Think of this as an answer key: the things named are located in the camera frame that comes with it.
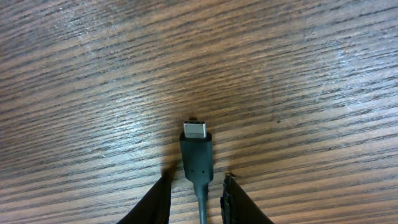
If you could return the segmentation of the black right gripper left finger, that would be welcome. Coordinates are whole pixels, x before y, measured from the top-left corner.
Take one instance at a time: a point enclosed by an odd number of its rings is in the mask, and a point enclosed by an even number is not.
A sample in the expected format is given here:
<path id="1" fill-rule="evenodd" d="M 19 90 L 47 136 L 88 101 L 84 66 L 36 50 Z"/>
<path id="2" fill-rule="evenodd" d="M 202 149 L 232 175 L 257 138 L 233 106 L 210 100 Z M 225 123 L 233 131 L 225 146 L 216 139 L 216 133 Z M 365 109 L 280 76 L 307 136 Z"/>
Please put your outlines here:
<path id="1" fill-rule="evenodd" d="M 168 174 L 150 188 L 134 208 L 117 224 L 168 224 L 172 181 Z"/>

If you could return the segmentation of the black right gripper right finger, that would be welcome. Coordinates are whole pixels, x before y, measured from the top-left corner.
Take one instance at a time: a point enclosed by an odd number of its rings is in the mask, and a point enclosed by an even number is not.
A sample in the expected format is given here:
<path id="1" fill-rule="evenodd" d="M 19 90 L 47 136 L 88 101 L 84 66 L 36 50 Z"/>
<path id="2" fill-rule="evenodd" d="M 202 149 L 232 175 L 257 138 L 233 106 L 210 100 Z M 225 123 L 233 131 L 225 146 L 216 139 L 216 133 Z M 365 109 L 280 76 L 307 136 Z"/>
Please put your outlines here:
<path id="1" fill-rule="evenodd" d="M 274 224 L 231 175 L 224 179 L 220 205 L 223 224 Z"/>

